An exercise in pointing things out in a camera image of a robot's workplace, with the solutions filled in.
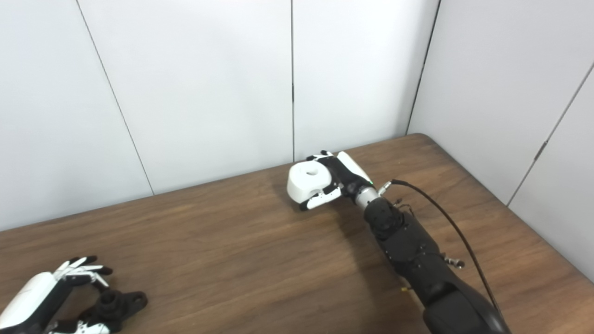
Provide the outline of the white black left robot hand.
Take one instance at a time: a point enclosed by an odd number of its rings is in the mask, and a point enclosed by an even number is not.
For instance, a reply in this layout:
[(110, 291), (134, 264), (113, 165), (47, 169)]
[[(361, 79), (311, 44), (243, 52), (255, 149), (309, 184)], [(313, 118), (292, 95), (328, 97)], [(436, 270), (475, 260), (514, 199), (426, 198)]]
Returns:
[(113, 270), (95, 264), (97, 256), (74, 257), (54, 271), (34, 275), (2, 311), (3, 334), (42, 334), (75, 287), (91, 284), (104, 292)]

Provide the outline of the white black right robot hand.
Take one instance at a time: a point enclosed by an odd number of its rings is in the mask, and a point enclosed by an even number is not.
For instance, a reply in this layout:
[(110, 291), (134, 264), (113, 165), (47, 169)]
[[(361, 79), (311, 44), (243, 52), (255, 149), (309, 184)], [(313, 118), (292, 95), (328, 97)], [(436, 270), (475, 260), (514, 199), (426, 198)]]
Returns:
[(350, 199), (364, 211), (371, 201), (380, 196), (369, 176), (344, 151), (334, 155), (321, 150), (320, 154), (308, 156), (306, 161), (321, 164), (329, 172), (330, 180), (323, 184), (321, 190), (299, 203), (300, 211), (310, 211), (340, 197)]

